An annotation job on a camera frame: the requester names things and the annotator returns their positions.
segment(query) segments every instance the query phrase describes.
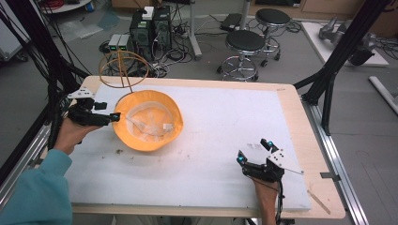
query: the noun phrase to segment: teal sleeve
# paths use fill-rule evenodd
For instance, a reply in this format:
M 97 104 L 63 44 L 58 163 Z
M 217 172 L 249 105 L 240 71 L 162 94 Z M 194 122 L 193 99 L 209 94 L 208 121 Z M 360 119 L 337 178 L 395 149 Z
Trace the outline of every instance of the teal sleeve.
M 0 212 L 0 224 L 71 224 L 68 181 L 72 163 L 58 150 L 49 151 L 38 169 L 21 173 L 14 193 Z

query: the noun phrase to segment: wire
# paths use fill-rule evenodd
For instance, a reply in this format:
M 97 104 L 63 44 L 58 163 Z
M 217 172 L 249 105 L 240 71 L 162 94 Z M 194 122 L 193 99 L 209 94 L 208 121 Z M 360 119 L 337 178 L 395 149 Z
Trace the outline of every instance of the wire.
M 377 42 L 377 48 L 383 50 L 383 52 L 392 59 L 398 60 L 398 39 L 380 37 L 377 39 Z

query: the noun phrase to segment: person's arm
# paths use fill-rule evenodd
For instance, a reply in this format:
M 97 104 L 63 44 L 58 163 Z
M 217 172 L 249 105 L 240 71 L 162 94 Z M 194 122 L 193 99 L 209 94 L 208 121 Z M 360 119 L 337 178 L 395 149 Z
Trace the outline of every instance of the person's arm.
M 255 193 L 260 203 L 262 225 L 275 225 L 275 201 L 278 195 L 278 183 L 268 183 L 253 179 Z
M 0 224 L 71 224 L 68 182 L 69 154 L 85 135 L 99 127 L 82 127 L 63 121 L 54 149 L 37 169 L 23 172 L 14 193 L 0 211 Z

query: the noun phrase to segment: black stool seat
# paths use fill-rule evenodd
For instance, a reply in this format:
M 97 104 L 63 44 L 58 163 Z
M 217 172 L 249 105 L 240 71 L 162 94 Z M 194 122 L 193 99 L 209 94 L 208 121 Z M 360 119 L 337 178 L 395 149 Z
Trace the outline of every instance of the black stool seat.
M 262 37 L 247 30 L 237 30 L 229 33 L 226 36 L 225 42 L 229 47 L 232 47 L 237 51 L 253 53 L 261 51 L 265 46 L 265 42 Z
M 263 8 L 255 13 L 255 19 L 263 25 L 285 25 L 290 22 L 290 17 L 274 8 Z

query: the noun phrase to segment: white foam board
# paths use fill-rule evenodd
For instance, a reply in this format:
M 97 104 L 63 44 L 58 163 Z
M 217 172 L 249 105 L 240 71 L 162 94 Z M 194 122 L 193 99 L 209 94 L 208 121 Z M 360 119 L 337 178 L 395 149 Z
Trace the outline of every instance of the white foam board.
M 256 208 L 253 181 L 237 164 L 238 150 L 249 161 L 265 162 L 269 152 L 260 140 L 266 138 L 297 162 L 276 92 L 134 86 L 135 91 L 146 89 L 176 102 L 183 131 L 154 152 L 128 148 L 112 126 L 90 133 L 70 155 L 66 177 L 73 203 Z M 107 102 L 108 108 L 95 113 L 112 113 L 129 91 L 102 85 L 95 100 Z M 286 171 L 283 188 L 284 209 L 311 209 L 302 175 Z

